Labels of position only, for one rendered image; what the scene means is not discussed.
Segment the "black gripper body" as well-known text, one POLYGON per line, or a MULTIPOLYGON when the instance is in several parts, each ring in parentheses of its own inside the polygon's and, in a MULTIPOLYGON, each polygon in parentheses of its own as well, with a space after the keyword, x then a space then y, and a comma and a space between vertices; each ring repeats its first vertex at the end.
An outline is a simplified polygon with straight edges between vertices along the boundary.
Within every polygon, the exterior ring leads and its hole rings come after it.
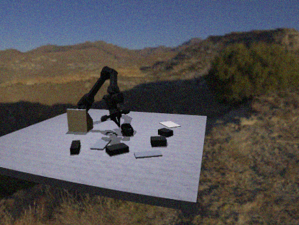
MULTIPOLYGON (((115 108, 115 107, 117 107, 117 106, 116 106, 116 104, 113 104, 113 105, 109 105, 109 106, 107 106, 107 107, 108 107, 108 110, 109 110, 109 109, 113 109, 113 108, 115 108)), ((121 111, 120 114, 118 114, 118 117, 121 116, 122 114, 129 114, 129 113, 130 113, 129 108, 125 108, 125 109, 123 109, 123 110, 121 111)), ((110 118, 111 120, 114 119, 114 118, 111 118, 110 115, 108 115, 108 116, 107 116, 107 115, 104 115, 104 116, 101 117, 101 122, 106 121, 108 118, 110 118)))

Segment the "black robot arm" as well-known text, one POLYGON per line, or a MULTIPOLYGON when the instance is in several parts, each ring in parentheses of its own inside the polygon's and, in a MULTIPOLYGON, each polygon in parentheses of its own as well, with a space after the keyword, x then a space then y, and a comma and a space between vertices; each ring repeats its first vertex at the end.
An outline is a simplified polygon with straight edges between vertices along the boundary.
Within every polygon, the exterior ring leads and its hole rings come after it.
MULTIPOLYGON (((91 90, 88 93, 84 94, 84 96, 82 96, 77 103, 77 105, 79 106, 78 109, 86 109, 88 112, 93 102, 95 101, 94 96, 97 94, 98 90, 101 88, 104 82, 109 78, 110 79, 109 86, 107 87, 107 92, 110 95, 103 95, 103 99, 105 99, 107 106, 122 103, 124 101, 124 97, 123 93, 120 92, 120 89, 117 85, 117 74, 118 72, 116 72, 114 69, 109 68, 108 66, 103 67, 101 71, 101 77, 97 80, 91 90)), ((115 107, 113 109, 109 109, 111 118, 117 117, 120 113, 120 108, 115 107)))

